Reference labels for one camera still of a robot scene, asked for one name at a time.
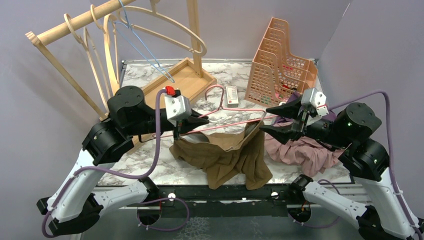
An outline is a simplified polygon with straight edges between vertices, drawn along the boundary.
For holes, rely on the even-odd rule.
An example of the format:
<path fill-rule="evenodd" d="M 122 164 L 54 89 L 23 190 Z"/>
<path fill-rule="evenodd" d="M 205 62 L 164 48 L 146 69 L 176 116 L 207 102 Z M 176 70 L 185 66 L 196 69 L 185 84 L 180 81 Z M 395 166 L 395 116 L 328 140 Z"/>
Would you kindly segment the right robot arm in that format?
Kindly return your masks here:
<path fill-rule="evenodd" d="M 335 120 L 328 120 L 323 118 L 326 106 L 320 100 L 301 95 L 266 111 L 292 120 L 285 126 L 261 127 L 278 142 L 308 137 L 331 150 L 342 150 L 339 161 L 371 200 L 369 205 L 355 202 L 301 174 L 288 187 L 292 202 L 320 205 L 349 222 L 365 240 L 423 239 L 424 220 L 412 213 L 393 179 L 391 152 L 371 138 L 382 122 L 369 106 L 348 103 Z"/>

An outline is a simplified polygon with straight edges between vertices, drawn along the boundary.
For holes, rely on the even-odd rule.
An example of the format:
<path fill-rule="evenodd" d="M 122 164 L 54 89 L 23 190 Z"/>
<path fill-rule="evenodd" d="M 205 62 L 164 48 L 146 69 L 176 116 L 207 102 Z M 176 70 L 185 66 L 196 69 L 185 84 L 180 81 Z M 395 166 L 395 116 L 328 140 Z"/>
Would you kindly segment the brown skirt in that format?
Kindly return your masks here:
<path fill-rule="evenodd" d="M 265 163 L 265 133 L 262 120 L 248 122 L 240 133 L 192 133 L 173 142 L 169 151 L 176 159 L 206 173 L 210 189 L 217 189 L 238 174 L 244 174 L 247 190 L 263 187 L 272 177 Z"/>

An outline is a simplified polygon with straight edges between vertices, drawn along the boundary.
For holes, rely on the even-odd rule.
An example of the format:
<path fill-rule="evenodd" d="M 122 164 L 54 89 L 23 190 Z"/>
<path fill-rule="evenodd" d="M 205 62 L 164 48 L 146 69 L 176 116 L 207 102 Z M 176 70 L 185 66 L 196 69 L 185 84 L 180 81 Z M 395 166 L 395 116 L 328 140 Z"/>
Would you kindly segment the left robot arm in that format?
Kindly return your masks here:
<path fill-rule="evenodd" d="M 160 203 L 163 199 L 150 174 L 159 160 L 162 133 L 171 131 L 178 138 L 209 123 L 206 115 L 194 111 L 189 99 L 171 86 L 158 91 L 155 107 L 147 105 L 142 89 L 133 85 L 120 88 L 107 106 L 108 117 L 90 129 L 60 188 L 36 204 L 44 216 L 41 230 L 46 238 L 83 233 L 103 215 L 128 205 Z M 154 134 L 156 141 L 148 171 L 141 175 L 120 173 L 133 183 L 94 193 L 104 174 L 118 174 L 112 167 L 134 147 L 133 137 L 147 134 Z"/>

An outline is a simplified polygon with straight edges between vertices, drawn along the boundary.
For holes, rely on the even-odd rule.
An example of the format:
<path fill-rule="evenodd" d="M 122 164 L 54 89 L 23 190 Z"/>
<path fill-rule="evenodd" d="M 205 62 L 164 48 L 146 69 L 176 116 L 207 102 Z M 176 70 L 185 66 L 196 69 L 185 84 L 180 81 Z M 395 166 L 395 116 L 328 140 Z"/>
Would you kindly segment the pink wire hanger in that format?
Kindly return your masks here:
<path fill-rule="evenodd" d="M 247 109 L 247 108 L 224 107 L 223 102 L 224 102 L 224 96 L 226 95 L 226 88 L 223 87 L 220 84 L 214 84 L 212 86 L 209 86 L 205 90 L 205 93 L 204 93 L 204 99 L 205 100 L 208 99 L 208 93 L 213 88 L 220 88 L 221 89 L 221 97 L 220 97 L 220 102 L 219 102 L 218 108 L 209 112 L 209 113 L 201 115 L 200 117 L 207 117 L 207 116 L 214 114 L 214 113 L 217 113 L 219 111 L 233 111 L 233 112 L 242 112 L 242 113 L 245 113 L 245 112 L 263 112 L 263 114 L 261 115 L 260 118 L 254 118 L 254 119 L 249 119 L 249 120 L 244 120 L 244 121 L 239 121 L 239 122 L 233 122 L 233 123 L 229 123 L 229 124 L 218 125 L 218 126 L 213 126 L 213 127 L 208 127 L 208 128 L 198 129 L 198 130 L 192 130 L 192 131 L 189 131 L 187 133 L 183 133 L 182 135 L 188 135 L 188 134 L 199 133 L 199 132 L 204 132 L 204 131 L 211 131 L 211 130 L 216 130 L 216 129 L 221 129 L 221 128 L 227 128 L 227 127 L 232 127 L 232 126 L 237 126 L 237 125 L 242 125 L 242 124 L 247 124 L 247 123 L 253 123 L 253 122 L 256 122 L 256 121 L 274 119 L 274 118 L 277 117 L 277 115 L 275 115 L 275 114 L 267 113 L 264 109 Z"/>

